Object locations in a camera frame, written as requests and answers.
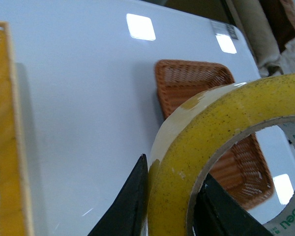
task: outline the brown fabric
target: brown fabric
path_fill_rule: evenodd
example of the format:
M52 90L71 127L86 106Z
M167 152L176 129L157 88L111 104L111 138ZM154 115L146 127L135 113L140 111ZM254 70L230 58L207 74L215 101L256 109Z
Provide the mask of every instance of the brown fabric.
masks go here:
M295 38L295 6L292 0L259 0L280 52Z

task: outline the packing tape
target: packing tape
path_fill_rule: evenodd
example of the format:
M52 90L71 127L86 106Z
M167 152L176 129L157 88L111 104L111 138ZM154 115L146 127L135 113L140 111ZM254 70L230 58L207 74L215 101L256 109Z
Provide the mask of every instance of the packing tape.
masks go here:
M148 235L193 235L193 208L210 168L233 144L273 125L295 147L295 74L219 87L178 107L151 150ZM295 193L264 226L274 235L295 235Z

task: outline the woven basket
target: woven basket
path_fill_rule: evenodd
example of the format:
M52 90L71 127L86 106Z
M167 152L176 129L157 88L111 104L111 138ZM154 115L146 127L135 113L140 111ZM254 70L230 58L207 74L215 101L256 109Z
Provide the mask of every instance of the woven basket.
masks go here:
M227 67L198 61L160 60L155 76L164 118L197 93L235 82ZM233 145L210 173L244 209L273 194L273 181L255 134Z
M0 236L33 235L12 51L8 23L0 21Z

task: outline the yellow basket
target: yellow basket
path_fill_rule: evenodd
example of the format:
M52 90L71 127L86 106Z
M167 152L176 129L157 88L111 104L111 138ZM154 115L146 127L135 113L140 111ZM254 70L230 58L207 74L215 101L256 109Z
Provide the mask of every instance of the yellow basket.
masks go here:
M9 27L0 21L0 236L33 235L17 91Z

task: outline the white table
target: white table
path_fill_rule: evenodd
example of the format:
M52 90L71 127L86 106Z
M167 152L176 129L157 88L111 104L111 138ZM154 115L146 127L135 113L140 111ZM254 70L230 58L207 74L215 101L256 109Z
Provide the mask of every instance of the white table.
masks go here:
M149 17L156 39L129 34ZM87 235L163 121L159 59L219 62L237 82L259 78L242 34L222 52L211 21L134 0L0 0L12 30L36 236Z

